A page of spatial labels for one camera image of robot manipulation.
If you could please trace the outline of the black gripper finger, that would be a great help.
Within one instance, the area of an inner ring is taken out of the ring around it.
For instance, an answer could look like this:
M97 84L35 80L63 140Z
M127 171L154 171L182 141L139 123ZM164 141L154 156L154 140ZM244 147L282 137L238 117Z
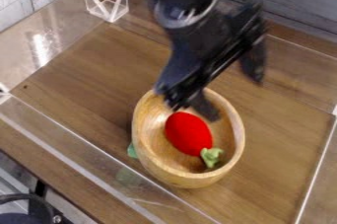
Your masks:
M266 63L266 44L261 38L240 58L241 71L257 85L264 83Z
M212 105L201 90L194 91L189 98L189 105L210 122L220 119L218 109Z

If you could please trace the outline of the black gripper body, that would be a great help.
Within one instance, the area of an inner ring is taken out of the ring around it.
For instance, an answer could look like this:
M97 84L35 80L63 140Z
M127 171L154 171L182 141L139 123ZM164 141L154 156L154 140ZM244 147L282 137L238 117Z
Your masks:
M266 34L262 4L224 13L213 9L192 26L168 31L170 57L156 83L168 107L188 108L194 91L204 90Z

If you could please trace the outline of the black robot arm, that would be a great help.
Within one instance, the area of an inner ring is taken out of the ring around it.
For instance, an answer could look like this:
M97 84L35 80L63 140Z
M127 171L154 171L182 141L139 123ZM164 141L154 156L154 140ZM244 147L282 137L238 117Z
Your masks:
M154 19L170 41L168 64L154 90L172 110L192 108L208 120L220 118L204 89L238 62L256 83L265 77L266 22L262 3L250 1L228 13L220 0L149 0Z

